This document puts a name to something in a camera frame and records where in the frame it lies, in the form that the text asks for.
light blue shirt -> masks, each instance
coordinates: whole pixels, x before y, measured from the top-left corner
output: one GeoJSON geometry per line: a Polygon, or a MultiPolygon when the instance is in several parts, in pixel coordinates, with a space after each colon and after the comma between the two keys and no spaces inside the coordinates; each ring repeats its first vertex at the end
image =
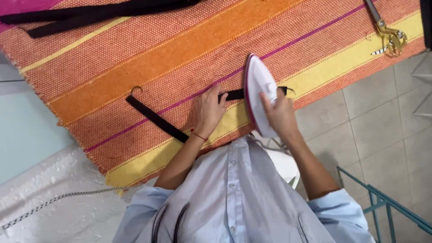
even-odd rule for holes
{"type": "Polygon", "coordinates": [[[163,210],[158,242],[171,242],[187,203],[179,242],[375,242],[344,189],[306,203],[247,136],[199,157],[175,191],[137,191],[113,242],[151,242],[163,210]]]}

orange striped mat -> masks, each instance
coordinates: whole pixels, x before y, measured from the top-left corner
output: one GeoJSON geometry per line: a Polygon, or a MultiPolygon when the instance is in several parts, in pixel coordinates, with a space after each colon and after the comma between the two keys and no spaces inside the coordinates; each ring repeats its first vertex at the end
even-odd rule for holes
{"type": "MultiPolygon", "coordinates": [[[[5,1],[16,12],[90,3],[5,1]]],[[[112,2],[117,0],[91,1],[112,2]]],[[[216,83],[241,88],[253,52],[279,85],[295,90],[290,95],[299,109],[425,48],[417,0],[375,4],[389,26],[408,35],[400,57],[370,55],[382,44],[363,0],[206,0],[40,39],[0,25],[0,45],[107,184],[127,186],[157,176],[181,147],[126,103],[132,87],[141,86],[143,93],[134,96],[188,133],[197,96],[216,83]]],[[[231,101],[202,153],[252,129],[243,101],[231,101]]]]}

steam iron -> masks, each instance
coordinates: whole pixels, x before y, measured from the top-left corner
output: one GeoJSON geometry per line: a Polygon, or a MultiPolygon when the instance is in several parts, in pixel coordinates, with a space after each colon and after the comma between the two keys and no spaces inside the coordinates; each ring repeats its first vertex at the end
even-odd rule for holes
{"type": "Polygon", "coordinates": [[[274,105],[277,99],[277,84],[268,68],[257,55],[250,54],[248,57],[243,86],[246,109],[257,131],[264,138],[278,137],[267,121],[259,96],[260,92],[264,92],[271,104],[274,105]]]}

scissors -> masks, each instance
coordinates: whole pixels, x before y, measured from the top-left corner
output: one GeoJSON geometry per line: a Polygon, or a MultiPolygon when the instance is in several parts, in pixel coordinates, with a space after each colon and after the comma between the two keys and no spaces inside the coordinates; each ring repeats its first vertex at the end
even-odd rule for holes
{"type": "Polygon", "coordinates": [[[385,21],[379,16],[372,0],[365,0],[369,11],[376,22],[378,33],[383,39],[384,48],[387,47],[390,54],[399,56],[402,54],[402,47],[407,45],[407,35],[398,29],[387,28],[385,21]]]}

white foam sheet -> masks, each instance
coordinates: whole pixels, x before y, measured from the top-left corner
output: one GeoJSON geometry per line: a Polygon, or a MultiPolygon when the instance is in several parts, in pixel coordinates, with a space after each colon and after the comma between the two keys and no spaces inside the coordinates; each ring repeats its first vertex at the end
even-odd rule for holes
{"type": "MultiPolygon", "coordinates": [[[[70,145],[0,185],[0,224],[57,195],[105,189],[104,181],[82,150],[70,145]]],[[[0,243],[111,242],[136,190],[123,197],[104,192],[61,199],[7,229],[0,243]]]]}

